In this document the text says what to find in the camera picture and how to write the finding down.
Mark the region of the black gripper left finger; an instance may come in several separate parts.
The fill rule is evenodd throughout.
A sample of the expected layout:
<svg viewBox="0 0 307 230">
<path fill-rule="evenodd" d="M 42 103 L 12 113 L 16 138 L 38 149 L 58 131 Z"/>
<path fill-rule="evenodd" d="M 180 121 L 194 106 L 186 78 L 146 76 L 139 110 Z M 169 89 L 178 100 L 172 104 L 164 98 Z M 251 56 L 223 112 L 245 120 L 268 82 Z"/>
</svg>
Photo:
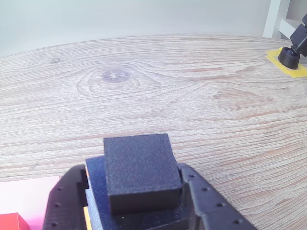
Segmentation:
<svg viewBox="0 0 307 230">
<path fill-rule="evenodd" d="M 87 229 L 84 207 L 88 206 L 88 179 L 85 165 L 70 168 L 50 191 L 44 230 Z"/>
</svg>

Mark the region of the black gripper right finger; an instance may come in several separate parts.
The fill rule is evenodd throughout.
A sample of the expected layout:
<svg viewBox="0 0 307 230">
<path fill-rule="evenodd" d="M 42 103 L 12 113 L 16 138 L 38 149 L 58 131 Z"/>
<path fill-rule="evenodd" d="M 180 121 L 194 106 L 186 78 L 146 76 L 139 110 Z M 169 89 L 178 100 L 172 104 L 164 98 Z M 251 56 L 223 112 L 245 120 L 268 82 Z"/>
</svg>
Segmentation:
<svg viewBox="0 0 307 230">
<path fill-rule="evenodd" d="M 208 181 L 192 167 L 179 163 L 182 203 L 190 230 L 255 230 Z"/>
</svg>

